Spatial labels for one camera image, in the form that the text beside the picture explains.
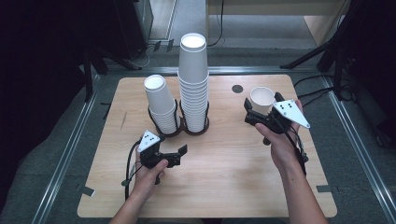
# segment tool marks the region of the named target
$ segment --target hand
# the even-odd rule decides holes
[[[157,175],[159,178],[165,176],[164,169],[168,165],[168,160],[160,161],[154,168],[148,169],[145,166],[141,166],[140,154],[136,151],[136,170],[139,169],[135,174],[134,189],[131,192],[136,196],[139,196],[144,202],[152,196],[155,190],[155,180]]]
[[[303,112],[303,106],[301,102],[299,100],[296,100],[295,103]],[[285,134],[274,133],[261,123],[257,123],[255,127],[257,131],[259,131],[259,133],[261,133],[271,142],[271,156],[278,170],[283,170],[287,166],[295,164],[295,162],[298,164],[294,147]],[[298,132],[300,125],[293,122],[291,124],[291,127],[292,128],[289,129],[288,133],[291,139],[296,139],[296,133]]]

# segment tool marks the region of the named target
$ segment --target tripod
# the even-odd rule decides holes
[[[350,41],[351,31],[355,23],[359,20],[358,11],[364,0],[354,0],[350,4],[350,8],[340,26],[338,27],[332,38],[321,45],[320,47],[311,50],[310,52],[303,55],[301,58],[297,59],[292,63],[285,65],[280,65],[280,68],[292,69],[301,63],[308,61],[309,59],[317,56],[324,51],[322,57],[320,58],[317,69],[319,72],[329,71],[332,64],[335,62],[334,70],[334,93],[338,100],[342,100],[341,97],[341,77],[343,62],[345,59],[345,51]]]

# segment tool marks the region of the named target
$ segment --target wooden table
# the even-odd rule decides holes
[[[177,77],[165,79],[179,100]],[[80,217],[113,217],[124,202],[120,183],[129,150],[145,130],[156,133],[147,112],[144,80],[127,77],[119,83],[86,183],[95,194],[81,196]],[[233,85],[241,85],[243,92],[234,93]],[[198,136],[180,133],[161,143],[161,152],[176,152],[187,144],[188,153],[180,166],[166,170],[141,217],[288,216],[270,148],[256,129],[244,122],[244,100],[257,86],[279,91],[286,100],[297,97],[286,75],[209,77],[209,129]],[[305,128],[300,129],[300,135],[310,159],[307,179],[325,216],[333,217],[337,210],[332,194],[317,191],[317,186],[328,183],[311,135]]]

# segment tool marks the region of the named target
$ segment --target white tracking plate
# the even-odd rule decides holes
[[[301,126],[309,129],[310,125],[306,121],[303,113],[298,108],[294,100],[275,102],[274,108],[285,118],[294,121]]]
[[[140,142],[139,148],[137,149],[138,152],[142,152],[146,150],[148,147],[158,143],[160,141],[160,137],[151,133],[149,130],[146,130],[143,134],[142,141]]]

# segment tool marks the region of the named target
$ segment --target person's right arm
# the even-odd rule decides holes
[[[296,104],[302,110],[300,101],[296,101]],[[298,132],[297,123],[291,126]],[[285,134],[273,133],[263,124],[258,123],[255,127],[271,142],[271,156],[282,179],[290,223],[328,223],[297,161],[290,140]],[[295,138],[294,132],[289,132],[289,135]]]

